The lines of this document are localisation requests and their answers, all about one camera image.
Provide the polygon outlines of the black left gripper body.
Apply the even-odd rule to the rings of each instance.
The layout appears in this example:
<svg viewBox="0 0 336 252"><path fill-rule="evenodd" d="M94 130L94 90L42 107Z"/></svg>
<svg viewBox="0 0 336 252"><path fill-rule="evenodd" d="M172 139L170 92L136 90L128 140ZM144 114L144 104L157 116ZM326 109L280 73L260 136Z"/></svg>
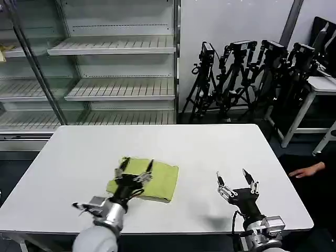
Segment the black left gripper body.
<svg viewBox="0 0 336 252"><path fill-rule="evenodd" d="M113 193L113 202L118 204L127 204L129 200L140 196L144 192L143 184L138 175L122 174L115 180L117 189Z"/></svg>

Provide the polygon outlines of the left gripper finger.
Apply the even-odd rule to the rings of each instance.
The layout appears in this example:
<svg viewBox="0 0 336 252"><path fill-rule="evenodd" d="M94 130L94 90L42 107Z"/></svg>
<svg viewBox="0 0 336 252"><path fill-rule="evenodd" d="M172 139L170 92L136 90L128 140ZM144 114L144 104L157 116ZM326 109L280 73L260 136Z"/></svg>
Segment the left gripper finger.
<svg viewBox="0 0 336 252"><path fill-rule="evenodd" d="M122 180L126 179L129 175L125 173L125 170L130 162L130 157L124 157L120 163L120 165L114 170L114 179Z"/></svg>
<svg viewBox="0 0 336 252"><path fill-rule="evenodd" d="M135 177L133 180L135 182L138 182L138 183L148 183L151 179L152 179L152 168L153 168L153 163L154 163L154 160L152 159L145 172L138 175L137 177Z"/></svg>

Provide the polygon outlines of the person's hand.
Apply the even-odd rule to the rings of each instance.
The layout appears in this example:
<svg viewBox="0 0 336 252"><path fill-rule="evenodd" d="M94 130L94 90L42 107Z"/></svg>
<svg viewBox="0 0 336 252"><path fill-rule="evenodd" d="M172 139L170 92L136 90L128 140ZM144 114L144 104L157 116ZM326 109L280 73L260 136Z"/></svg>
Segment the person's hand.
<svg viewBox="0 0 336 252"><path fill-rule="evenodd" d="M308 176L313 176L315 175L318 171L323 169L323 166L320 167L320 164L316 164L310 167L305 167L302 169L297 169L295 171L290 172L288 175L289 177L295 177L295 178L303 178L303 177L308 177Z"/></svg>

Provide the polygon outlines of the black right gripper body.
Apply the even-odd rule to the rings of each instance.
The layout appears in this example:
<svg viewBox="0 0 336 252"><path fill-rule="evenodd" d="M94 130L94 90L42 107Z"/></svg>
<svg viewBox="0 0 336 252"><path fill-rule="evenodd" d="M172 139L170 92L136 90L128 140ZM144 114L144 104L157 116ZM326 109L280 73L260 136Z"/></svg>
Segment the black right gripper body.
<svg viewBox="0 0 336 252"><path fill-rule="evenodd" d="M228 202L237 206L244 218L261 218L263 216L256 204L258 194L252 193L250 188L234 189L234 192L234 196L230 197Z"/></svg>

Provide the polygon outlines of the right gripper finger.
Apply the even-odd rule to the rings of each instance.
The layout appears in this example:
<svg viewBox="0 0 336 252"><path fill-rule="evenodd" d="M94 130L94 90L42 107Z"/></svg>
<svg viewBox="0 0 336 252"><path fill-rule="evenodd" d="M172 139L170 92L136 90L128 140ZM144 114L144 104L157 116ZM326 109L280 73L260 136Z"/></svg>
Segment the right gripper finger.
<svg viewBox="0 0 336 252"><path fill-rule="evenodd" d="M259 195L259 181L254 180L254 178L252 177L252 175L250 173L248 173L245 169L242 169L243 171L243 175L249 185L249 188L245 188L243 189L243 192L245 194L255 194L255 195Z"/></svg>
<svg viewBox="0 0 336 252"><path fill-rule="evenodd" d="M235 196L238 196L238 193L236 193L233 189L227 186L227 184L225 184L219 172L216 172L216 177L217 177L217 185L218 185L217 191L223 199L229 202L230 199L234 198Z"/></svg>

